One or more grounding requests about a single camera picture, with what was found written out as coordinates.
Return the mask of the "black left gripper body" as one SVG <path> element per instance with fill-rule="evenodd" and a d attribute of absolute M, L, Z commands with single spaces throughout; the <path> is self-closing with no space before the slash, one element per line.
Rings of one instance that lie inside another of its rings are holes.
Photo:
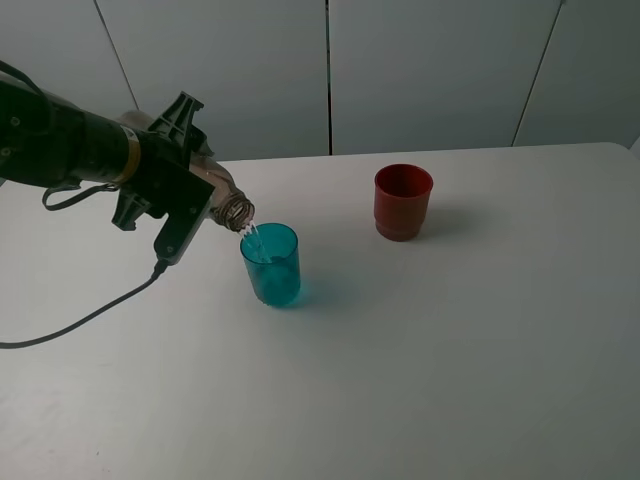
<path fill-rule="evenodd" d="M 182 92 L 155 118 L 141 111 L 121 115 L 119 122 L 137 136 L 140 157 L 135 173 L 120 188 L 112 219 L 115 226 L 133 231 L 144 214 L 156 219 L 167 216 L 154 201 L 165 183 L 190 172 L 191 156 L 206 140 L 193 125 L 195 113 L 202 108 L 202 102 Z"/>

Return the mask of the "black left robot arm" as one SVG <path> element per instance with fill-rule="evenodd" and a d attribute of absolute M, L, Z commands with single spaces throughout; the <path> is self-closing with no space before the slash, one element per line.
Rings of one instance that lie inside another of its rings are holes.
<path fill-rule="evenodd" d="M 148 214 L 173 226 L 206 215 L 213 187 L 189 169 L 203 135 L 191 122 L 201 103 L 181 95 L 148 127 L 127 126 L 45 93 L 1 65 L 1 176 L 46 194 L 84 181 L 119 194 L 112 222 L 132 231 Z"/>

